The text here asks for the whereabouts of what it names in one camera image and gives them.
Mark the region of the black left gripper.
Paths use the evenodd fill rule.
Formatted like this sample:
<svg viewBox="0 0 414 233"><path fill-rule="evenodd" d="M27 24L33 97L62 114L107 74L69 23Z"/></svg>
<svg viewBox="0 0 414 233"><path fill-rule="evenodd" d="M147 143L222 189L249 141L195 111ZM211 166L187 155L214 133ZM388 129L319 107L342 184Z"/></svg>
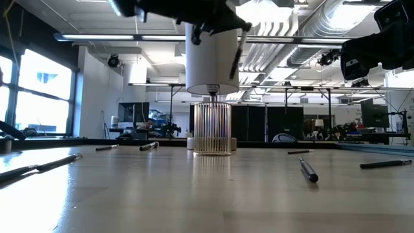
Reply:
<svg viewBox="0 0 414 233"><path fill-rule="evenodd" d="M240 18L226 0L138 0L138 8L181 22L195 25L210 35L241 29L248 32L252 24Z"/></svg>

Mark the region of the black monitor on arm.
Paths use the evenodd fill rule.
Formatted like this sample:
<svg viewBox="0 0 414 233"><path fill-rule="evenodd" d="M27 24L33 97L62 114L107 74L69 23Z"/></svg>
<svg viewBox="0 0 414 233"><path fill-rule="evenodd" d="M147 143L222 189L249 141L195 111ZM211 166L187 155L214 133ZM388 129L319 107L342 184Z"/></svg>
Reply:
<svg viewBox="0 0 414 233"><path fill-rule="evenodd" d="M388 128L388 108L384 105L361 104L362 123L365 127Z"/></svg>

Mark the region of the white cylindrical table lamp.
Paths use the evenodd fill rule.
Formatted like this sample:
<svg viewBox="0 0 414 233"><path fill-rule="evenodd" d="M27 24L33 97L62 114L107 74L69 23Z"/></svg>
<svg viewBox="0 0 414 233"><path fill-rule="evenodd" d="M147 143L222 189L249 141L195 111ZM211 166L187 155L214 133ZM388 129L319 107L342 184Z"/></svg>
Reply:
<svg viewBox="0 0 414 233"><path fill-rule="evenodd" d="M209 96L207 102L222 102L220 96L238 92L238 73L233 80L229 78L238 46L237 31L229 30L212 36L203 32L201 43L194 45L191 37L195 26L187 23L185 30L186 91Z"/></svg>

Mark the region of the black ceiling track spotlight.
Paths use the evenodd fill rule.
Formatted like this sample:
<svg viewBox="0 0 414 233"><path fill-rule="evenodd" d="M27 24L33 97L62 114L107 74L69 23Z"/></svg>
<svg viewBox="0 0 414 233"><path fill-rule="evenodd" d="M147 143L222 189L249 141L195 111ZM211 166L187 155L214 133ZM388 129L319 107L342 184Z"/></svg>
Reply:
<svg viewBox="0 0 414 233"><path fill-rule="evenodd" d="M342 55L342 49L331 49L321 54L318 64L323 66L330 66L335 61L339 60Z"/></svg>

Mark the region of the long ceiling light strip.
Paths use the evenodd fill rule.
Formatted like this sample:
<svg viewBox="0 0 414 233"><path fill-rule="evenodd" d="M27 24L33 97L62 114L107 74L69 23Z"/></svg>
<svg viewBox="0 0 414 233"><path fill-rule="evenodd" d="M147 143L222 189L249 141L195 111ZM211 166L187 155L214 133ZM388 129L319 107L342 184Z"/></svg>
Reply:
<svg viewBox="0 0 414 233"><path fill-rule="evenodd" d="M284 37L284 36L248 36L246 43L264 44L293 44L293 45L341 45L350 38L309 38L309 37Z"/></svg>
<svg viewBox="0 0 414 233"><path fill-rule="evenodd" d="M54 34L57 41L148 41L148 42L182 42L183 35L158 34Z"/></svg>

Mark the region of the blue board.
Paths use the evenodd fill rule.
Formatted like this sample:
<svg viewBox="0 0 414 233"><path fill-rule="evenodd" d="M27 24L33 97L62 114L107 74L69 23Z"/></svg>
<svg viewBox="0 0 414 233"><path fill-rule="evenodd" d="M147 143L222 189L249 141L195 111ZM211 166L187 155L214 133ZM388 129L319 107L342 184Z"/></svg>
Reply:
<svg viewBox="0 0 414 233"><path fill-rule="evenodd" d="M336 147L339 150L361 151L367 153L379 153L405 157L414 157L414 147L410 146L337 143Z"/></svg>

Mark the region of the black partition panels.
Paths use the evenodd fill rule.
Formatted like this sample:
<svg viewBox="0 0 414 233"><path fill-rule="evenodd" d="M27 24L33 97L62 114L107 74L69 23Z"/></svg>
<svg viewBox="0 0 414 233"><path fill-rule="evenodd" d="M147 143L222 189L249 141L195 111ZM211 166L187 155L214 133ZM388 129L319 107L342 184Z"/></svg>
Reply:
<svg viewBox="0 0 414 233"><path fill-rule="evenodd" d="M271 142L279 133L304 138L302 107L233 105L231 123L232 137L238 141Z"/></svg>

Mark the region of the white and blue rugby ball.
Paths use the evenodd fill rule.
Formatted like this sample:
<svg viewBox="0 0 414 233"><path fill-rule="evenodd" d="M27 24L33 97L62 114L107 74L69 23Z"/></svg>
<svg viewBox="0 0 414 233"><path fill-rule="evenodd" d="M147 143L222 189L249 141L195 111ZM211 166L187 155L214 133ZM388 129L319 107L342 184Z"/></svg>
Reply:
<svg viewBox="0 0 414 233"><path fill-rule="evenodd" d="M273 143L296 143L297 139L288 133L278 133L272 139Z"/></svg>

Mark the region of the black computer monitor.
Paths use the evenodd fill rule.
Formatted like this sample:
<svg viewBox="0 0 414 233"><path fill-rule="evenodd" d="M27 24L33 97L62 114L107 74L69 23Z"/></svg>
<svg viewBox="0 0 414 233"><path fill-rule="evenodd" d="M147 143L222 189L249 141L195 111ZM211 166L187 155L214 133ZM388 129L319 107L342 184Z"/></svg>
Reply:
<svg viewBox="0 0 414 233"><path fill-rule="evenodd" d="M120 122L147 122L149 120L149 102L124 102L118 104Z"/></svg>

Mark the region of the thick dark grey pen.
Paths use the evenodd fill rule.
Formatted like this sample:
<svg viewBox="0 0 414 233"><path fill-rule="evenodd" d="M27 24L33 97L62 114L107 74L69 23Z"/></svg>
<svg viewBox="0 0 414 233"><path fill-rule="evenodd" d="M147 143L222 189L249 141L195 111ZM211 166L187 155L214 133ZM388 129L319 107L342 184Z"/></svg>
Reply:
<svg viewBox="0 0 414 233"><path fill-rule="evenodd" d="M305 172L308 180L312 183L317 183L319 180L319 177L317 173L314 171L312 166L304 159L299 158L302 170Z"/></svg>

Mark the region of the large window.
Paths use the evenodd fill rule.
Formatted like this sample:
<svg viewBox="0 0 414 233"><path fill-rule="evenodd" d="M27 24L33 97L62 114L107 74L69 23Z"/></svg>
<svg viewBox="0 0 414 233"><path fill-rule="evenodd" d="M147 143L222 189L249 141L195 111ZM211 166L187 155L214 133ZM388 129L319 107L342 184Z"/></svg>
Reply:
<svg viewBox="0 0 414 233"><path fill-rule="evenodd" d="M0 121L41 136L71 134L77 72L29 49L0 49L0 72Z"/></svg>

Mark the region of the black curved bar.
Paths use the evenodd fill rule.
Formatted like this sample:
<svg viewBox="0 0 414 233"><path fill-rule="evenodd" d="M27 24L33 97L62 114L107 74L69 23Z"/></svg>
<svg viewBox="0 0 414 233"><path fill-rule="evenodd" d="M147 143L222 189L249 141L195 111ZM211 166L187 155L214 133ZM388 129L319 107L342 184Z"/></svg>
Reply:
<svg viewBox="0 0 414 233"><path fill-rule="evenodd" d="M15 127L0 120L0 130L18 140L25 140L26 136Z"/></svg>

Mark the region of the silver ventilation duct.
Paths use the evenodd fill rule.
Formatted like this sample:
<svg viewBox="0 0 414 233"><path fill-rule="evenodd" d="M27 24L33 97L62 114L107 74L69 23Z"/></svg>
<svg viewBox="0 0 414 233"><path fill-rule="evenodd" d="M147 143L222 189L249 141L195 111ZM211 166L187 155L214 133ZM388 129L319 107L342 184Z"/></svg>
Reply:
<svg viewBox="0 0 414 233"><path fill-rule="evenodd" d="M374 9L374 5L356 4L358 0L326 0L316 13L298 32L305 41L340 38L358 26ZM287 45L288 55L283 59L287 67L300 67L307 63L320 50L308 45Z"/></svg>

